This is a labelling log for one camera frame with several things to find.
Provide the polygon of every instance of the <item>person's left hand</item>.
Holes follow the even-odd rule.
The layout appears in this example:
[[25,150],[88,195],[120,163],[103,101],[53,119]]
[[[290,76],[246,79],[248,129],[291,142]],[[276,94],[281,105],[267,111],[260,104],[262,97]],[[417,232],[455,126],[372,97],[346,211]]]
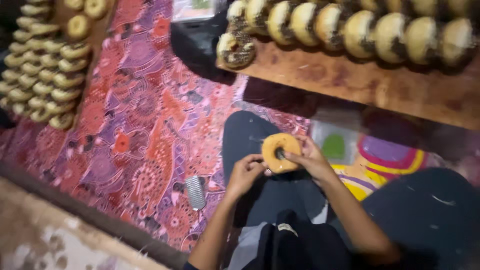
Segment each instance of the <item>person's left hand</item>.
[[239,199],[247,193],[255,180],[267,168],[261,154],[250,154],[235,163],[225,197]]

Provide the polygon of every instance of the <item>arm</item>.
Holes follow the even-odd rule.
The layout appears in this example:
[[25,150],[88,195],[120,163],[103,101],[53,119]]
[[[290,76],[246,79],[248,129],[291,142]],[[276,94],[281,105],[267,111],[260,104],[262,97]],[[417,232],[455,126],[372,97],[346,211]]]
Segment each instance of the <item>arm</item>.
[[266,169],[265,164],[256,162],[262,159],[262,155],[252,154],[235,163],[225,196],[188,258],[188,262],[199,270],[213,270],[220,266],[237,202]]
[[397,246],[371,220],[313,140],[306,136],[298,136],[297,139],[304,144],[302,156],[286,153],[286,158],[304,166],[313,181],[323,189],[355,249],[373,265],[398,261],[400,252]]

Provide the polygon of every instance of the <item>cheese grater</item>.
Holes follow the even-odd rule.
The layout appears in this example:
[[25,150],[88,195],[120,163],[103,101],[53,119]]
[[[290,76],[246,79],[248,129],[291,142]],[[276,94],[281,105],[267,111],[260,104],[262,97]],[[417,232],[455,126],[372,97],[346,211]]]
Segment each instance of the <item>cheese grater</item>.
[[188,201],[193,210],[198,211],[205,207],[204,187],[200,182],[200,177],[194,175],[185,180],[187,186]]

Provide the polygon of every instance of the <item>wooden board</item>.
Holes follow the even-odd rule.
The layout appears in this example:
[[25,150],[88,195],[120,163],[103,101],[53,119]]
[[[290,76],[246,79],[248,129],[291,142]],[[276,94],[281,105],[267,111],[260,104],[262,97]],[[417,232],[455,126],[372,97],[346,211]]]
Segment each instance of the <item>wooden board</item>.
[[[326,55],[316,48],[280,49],[254,39],[252,64],[231,70],[260,79],[343,98],[467,129],[480,129],[480,54],[457,75],[439,70],[415,72],[406,66],[381,68],[358,63],[345,54]],[[221,61],[217,66],[226,68]]]

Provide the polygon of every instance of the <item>purple stripe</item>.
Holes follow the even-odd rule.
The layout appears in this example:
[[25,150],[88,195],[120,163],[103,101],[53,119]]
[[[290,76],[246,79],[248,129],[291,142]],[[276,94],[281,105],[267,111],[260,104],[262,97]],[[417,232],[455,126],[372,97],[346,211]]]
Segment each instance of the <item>purple stripe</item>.
[[367,182],[367,181],[363,181],[363,180],[360,180],[358,178],[355,178],[355,177],[351,177],[351,176],[346,176],[346,175],[343,175],[343,174],[339,174],[338,177],[340,178],[345,178],[345,179],[348,179],[350,181],[354,181],[355,183],[359,183],[360,185],[366,187],[366,188],[369,188],[373,191],[375,190],[378,190],[378,188],[376,188],[374,185],[372,185],[371,183]]

